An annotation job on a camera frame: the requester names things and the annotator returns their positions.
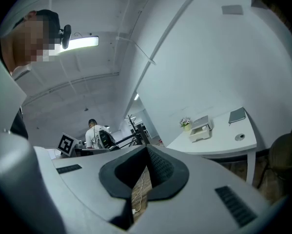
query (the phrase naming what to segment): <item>wooden floor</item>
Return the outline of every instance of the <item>wooden floor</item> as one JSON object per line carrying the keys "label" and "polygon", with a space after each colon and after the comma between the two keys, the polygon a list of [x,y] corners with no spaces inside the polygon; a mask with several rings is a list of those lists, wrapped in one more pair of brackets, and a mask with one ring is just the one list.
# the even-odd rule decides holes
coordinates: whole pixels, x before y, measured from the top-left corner
{"label": "wooden floor", "polygon": [[[234,163],[225,163],[221,164],[240,178],[246,180],[247,177],[247,162],[246,161],[240,161],[240,162],[234,162]],[[263,169],[266,165],[266,159],[265,157],[260,157],[256,159],[255,164],[255,173],[254,173],[254,180],[253,180],[253,186],[256,187],[260,181]],[[147,207],[147,193],[152,189],[149,171],[146,167],[145,171],[145,178],[143,180],[143,187],[142,187],[142,201],[140,204],[140,194],[136,197],[134,202],[132,203],[132,209],[135,209],[136,212],[134,214],[134,221],[137,221],[138,218],[145,212]],[[132,199],[135,198],[135,196],[140,191],[141,187],[141,178],[139,178],[138,182],[136,183],[135,187],[132,191]],[[259,189],[260,193],[271,203],[275,203],[280,197],[281,192],[278,186],[278,181],[276,179],[276,176],[273,174],[271,170],[267,170],[264,176],[264,180],[262,185]]]}

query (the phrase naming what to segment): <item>white shirt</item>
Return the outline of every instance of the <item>white shirt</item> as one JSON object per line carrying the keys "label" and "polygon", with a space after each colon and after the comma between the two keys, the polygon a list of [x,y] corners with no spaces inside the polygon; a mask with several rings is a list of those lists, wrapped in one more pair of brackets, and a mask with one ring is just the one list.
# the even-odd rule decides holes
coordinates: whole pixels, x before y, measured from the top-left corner
{"label": "white shirt", "polygon": [[86,134],[85,134],[85,139],[86,139],[86,148],[88,147],[93,147],[94,149],[99,149],[98,146],[98,135],[99,135],[99,131],[100,130],[104,130],[107,133],[109,133],[109,129],[104,127],[104,126],[93,126],[91,129],[87,130]]}

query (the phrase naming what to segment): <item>potted plant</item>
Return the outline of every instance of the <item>potted plant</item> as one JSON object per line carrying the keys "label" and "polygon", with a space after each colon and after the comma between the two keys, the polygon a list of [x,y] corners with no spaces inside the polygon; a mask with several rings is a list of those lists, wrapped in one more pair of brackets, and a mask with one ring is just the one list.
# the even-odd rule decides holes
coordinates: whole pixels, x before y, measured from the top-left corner
{"label": "potted plant", "polygon": [[191,121],[189,117],[184,117],[183,119],[180,120],[180,126],[184,128],[184,131],[189,131],[191,130]]}

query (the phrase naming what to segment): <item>table leg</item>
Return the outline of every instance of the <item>table leg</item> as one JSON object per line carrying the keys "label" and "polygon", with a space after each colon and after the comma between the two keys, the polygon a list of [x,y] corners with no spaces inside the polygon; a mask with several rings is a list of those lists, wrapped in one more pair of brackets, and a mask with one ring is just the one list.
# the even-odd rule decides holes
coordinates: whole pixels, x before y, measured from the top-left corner
{"label": "table leg", "polygon": [[255,170],[255,150],[248,151],[248,170],[247,170],[247,183],[252,185]]}

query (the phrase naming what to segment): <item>round hole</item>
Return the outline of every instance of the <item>round hole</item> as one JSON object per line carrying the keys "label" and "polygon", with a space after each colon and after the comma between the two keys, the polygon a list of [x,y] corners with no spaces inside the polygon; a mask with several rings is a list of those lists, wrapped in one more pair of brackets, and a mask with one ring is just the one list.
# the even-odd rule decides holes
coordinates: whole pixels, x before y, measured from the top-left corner
{"label": "round hole", "polygon": [[235,139],[236,141],[241,141],[241,140],[244,139],[244,137],[245,137],[244,134],[239,134],[239,135],[237,135],[234,139]]}

